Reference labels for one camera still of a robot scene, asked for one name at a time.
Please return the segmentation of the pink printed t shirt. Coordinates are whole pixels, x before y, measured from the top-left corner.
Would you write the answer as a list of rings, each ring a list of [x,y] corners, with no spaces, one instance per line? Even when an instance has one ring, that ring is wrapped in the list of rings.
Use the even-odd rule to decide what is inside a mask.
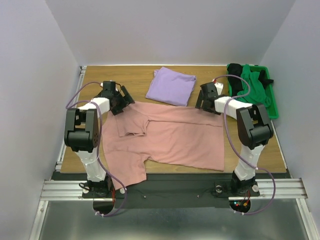
[[[118,190],[147,179],[145,161],[223,171],[223,118],[194,107],[135,102],[108,113],[102,145]]]

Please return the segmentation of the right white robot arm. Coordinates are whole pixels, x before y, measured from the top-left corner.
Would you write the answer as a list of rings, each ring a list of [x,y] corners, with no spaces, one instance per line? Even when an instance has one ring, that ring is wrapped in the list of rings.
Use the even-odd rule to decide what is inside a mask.
[[[260,155],[274,135],[267,110],[263,104],[245,103],[220,94],[223,85],[209,82],[200,86],[195,107],[216,115],[223,114],[236,120],[241,152],[232,173],[230,189],[242,195],[255,184]]]

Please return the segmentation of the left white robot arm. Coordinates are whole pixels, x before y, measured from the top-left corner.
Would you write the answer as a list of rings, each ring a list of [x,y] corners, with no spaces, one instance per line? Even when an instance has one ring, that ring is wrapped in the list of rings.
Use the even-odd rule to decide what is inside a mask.
[[[135,101],[126,87],[115,81],[92,83],[101,87],[95,97],[83,100],[84,105],[78,107],[81,102],[73,102],[73,96],[66,105],[64,144],[80,158],[87,173],[87,181],[95,183],[95,193],[106,197],[111,193],[111,184],[105,181],[108,173],[99,156],[103,114],[111,112],[116,116]]]

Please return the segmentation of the purple t shirt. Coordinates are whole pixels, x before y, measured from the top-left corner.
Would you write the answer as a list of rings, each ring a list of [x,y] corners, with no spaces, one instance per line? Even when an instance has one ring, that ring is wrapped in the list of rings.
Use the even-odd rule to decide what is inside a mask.
[[[145,95],[147,99],[174,106],[186,107],[196,85],[196,76],[161,67],[153,72]]]

